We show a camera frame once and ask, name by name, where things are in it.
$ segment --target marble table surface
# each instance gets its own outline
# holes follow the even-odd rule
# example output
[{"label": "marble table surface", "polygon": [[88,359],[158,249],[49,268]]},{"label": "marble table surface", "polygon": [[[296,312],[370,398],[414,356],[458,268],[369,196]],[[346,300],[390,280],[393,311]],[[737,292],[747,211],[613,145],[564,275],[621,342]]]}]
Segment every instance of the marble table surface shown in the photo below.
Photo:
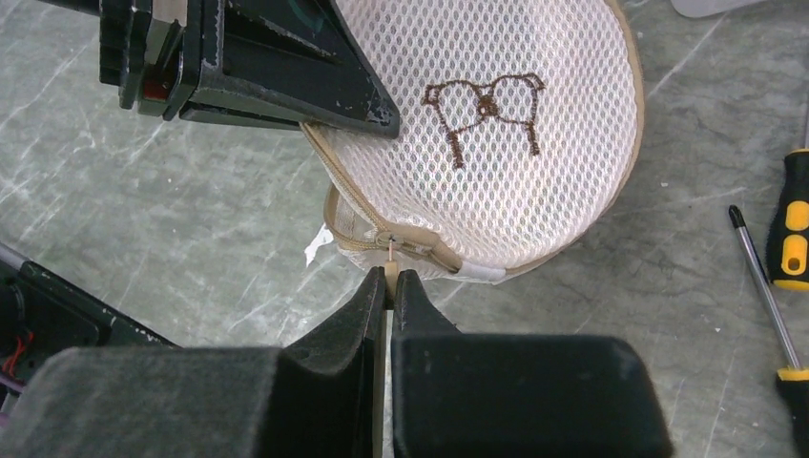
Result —
[{"label": "marble table surface", "polygon": [[[793,456],[783,364],[727,219],[763,248],[809,94],[809,3],[704,19],[624,0],[647,97],[626,188],[585,237],[491,286],[431,281],[468,332],[594,333],[645,360],[679,457]],[[328,177],[296,132],[162,123],[97,82],[98,23],[0,0],[0,240],[181,345],[284,345],[363,277],[306,265]],[[809,296],[776,291],[809,358]]]}]

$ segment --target mesh laundry bag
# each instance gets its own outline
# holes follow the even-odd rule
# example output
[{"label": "mesh laundry bag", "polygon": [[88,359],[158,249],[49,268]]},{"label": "mesh laundry bag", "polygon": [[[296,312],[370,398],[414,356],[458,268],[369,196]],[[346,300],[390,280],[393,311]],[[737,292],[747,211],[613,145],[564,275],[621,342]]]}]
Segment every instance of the mesh laundry bag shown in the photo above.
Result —
[{"label": "mesh laundry bag", "polygon": [[643,125],[615,0],[337,4],[402,116],[395,140],[302,126],[334,183],[326,223],[360,267],[393,239],[424,279],[503,281],[612,205]]}]

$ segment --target purple cable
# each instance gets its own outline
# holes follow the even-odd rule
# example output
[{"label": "purple cable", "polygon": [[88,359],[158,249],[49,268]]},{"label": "purple cable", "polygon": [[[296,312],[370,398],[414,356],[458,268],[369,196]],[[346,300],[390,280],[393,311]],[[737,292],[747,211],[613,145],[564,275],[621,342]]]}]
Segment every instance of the purple cable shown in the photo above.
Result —
[{"label": "purple cable", "polygon": [[17,382],[16,380],[4,374],[3,372],[0,372],[0,385],[4,385],[11,391],[16,391],[18,393],[22,393],[23,391],[25,391],[25,385]]}]

